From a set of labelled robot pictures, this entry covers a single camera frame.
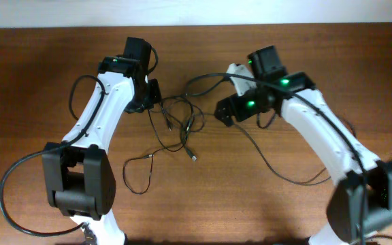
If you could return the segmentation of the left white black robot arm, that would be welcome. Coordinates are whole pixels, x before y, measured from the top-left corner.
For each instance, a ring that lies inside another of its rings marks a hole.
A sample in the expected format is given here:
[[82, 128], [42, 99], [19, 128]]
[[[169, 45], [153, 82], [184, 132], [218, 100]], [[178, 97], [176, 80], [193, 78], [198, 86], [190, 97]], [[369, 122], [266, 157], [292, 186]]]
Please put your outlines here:
[[108, 149], [122, 114], [142, 113], [161, 98], [157, 80], [148, 79], [152, 51], [144, 39], [129, 37], [122, 54], [105, 57], [76, 124], [44, 148], [48, 203], [80, 226], [86, 244], [127, 243], [112, 211], [116, 180]]

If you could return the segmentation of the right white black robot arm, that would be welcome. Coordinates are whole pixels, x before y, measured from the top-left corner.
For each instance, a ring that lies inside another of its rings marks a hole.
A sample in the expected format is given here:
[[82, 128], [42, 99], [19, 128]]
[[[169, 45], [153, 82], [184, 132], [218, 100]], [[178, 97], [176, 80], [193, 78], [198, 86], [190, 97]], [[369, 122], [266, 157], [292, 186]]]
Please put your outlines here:
[[294, 127], [323, 162], [334, 186], [328, 223], [304, 244], [365, 242], [392, 225], [392, 160], [368, 150], [331, 111], [304, 73], [288, 73], [274, 46], [232, 63], [224, 75], [235, 94], [220, 100], [215, 117], [230, 127], [274, 110]]

